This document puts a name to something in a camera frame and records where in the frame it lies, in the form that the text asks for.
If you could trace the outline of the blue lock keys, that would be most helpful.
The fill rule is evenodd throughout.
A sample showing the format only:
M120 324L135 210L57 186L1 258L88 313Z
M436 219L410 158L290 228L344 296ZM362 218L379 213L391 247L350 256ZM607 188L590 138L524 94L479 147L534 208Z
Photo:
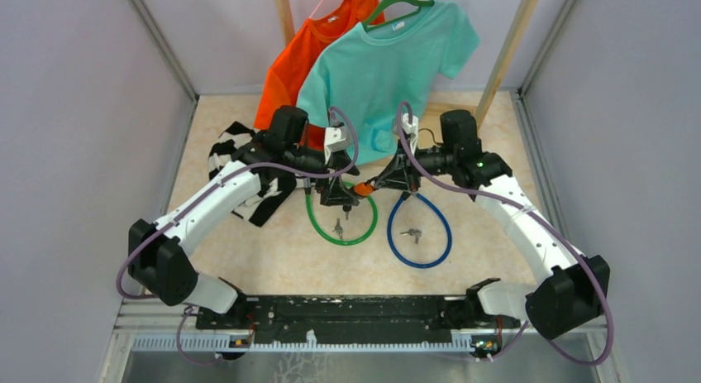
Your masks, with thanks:
M414 240L414 243L418 244L422 236L422 231L417 228L409 228L406 231L400 232L400 234L404 236L410 236Z

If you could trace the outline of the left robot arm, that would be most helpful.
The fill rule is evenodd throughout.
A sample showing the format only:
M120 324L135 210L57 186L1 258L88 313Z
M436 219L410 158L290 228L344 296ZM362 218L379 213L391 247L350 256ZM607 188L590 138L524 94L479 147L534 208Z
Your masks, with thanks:
M224 217L260 193L282 172L326 180L351 172L357 159L349 147L359 147L350 119L337 107L330 114L340 122L325 130L324 150L302 146L308 115L300 108L278 108L270 127L238 149L219 174L171 213L152 223L137 220L128 233L128 257L120 267L116 287L125 299L122 281L129 275L168 306L186 304L215 312L228 328L238 328L248 316L245 295L224 279L195 270L190 255Z

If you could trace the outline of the green cable lock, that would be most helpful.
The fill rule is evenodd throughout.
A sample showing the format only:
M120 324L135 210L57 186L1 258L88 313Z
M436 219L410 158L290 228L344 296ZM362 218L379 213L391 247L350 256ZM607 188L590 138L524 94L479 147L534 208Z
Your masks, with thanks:
M377 228L378 222L379 222L379 210L377 207L376 202L374 201L372 196L369 196L367 199L371 211L372 211L372 220L370 222L370 225L368 229L360 235L359 237L356 238L351 238L349 240L343 240L339 241L338 237L332 237L330 234L325 232L320 224L318 223L314 211L313 211L313 206L312 206L312 188L313 186L311 184L305 184L303 186L304 189L304 195L305 195L305 207L308 215L308 219L313 227L313 229L316 231L316 233L326 240L327 242L330 242L333 245L341 246L341 247L350 247L354 245L358 245L364 241L366 241L370 236L374 233L375 229Z

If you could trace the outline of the blue cable lock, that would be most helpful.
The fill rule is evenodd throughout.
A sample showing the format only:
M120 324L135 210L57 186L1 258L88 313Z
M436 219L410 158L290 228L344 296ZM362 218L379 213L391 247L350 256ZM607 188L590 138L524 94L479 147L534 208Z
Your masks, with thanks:
M399 212L399 209L403 206L405 202L407 202L411 197L415 197L419 199L425 206L427 206L440 220L441 225L444 228L444 231L446 233L446 246L444 251L440 254L438 258L436 258L434 261L430 262L417 262L417 261L412 261L405 257L402 252L398 249L396 242L393 238L393 224L395 221L395 218L397 217L397 214ZM425 270L425 269L431 269L433 267L439 266L442 264L451 254L452 248L453 248L453 233L451 230L451 225L449 224L448 220L446 219L446 216L444 213L429 199L427 199L425 196L419 193L409 193L409 192L403 192L397 202L394 204L392 207L389 217L387 220L387 226L386 226L386 238L387 242L389 245L390 251L393 253L393 255L401 261L404 265L410 266L415 269L420 269L420 270Z

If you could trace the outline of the green lock keys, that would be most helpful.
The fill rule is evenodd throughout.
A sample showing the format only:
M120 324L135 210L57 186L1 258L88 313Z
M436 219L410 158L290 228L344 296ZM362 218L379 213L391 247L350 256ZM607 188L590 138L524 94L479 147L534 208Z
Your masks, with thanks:
M337 235L339 241L344 240L344 229L341 225L341 219L337 218L333 229L334 233Z

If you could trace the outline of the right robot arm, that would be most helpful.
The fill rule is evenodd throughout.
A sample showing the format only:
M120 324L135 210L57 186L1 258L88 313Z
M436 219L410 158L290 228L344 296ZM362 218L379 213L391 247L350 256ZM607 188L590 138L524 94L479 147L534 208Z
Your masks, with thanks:
M418 119L404 104L393 120L398 135L391 174L382 174L377 188L415 190L422 179L464 194L488 213L521 253L534 285L492 280L475 289L465 315L476 327L488 326L497 315L528 321L547 340L555 340L603 318L607 335L614 332L607 301L610 267L601 256L586 256L558 232L522 191L513 170L494 152L485 151L477 122L466 110L440 116L441 143L417 146Z

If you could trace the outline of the orange padlock with keys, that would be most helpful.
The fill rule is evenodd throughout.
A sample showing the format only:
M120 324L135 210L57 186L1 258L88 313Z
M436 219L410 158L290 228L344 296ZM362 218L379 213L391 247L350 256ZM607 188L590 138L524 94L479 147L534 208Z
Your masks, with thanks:
M345 195L345 201L343 203L343 210L346 214L346 219L349 218L350 211L354 206L356 206L362 199L368 198L375 191L375 181L376 177L372 177L365 181L361 181L358 184L347 184L341 181L341 190Z

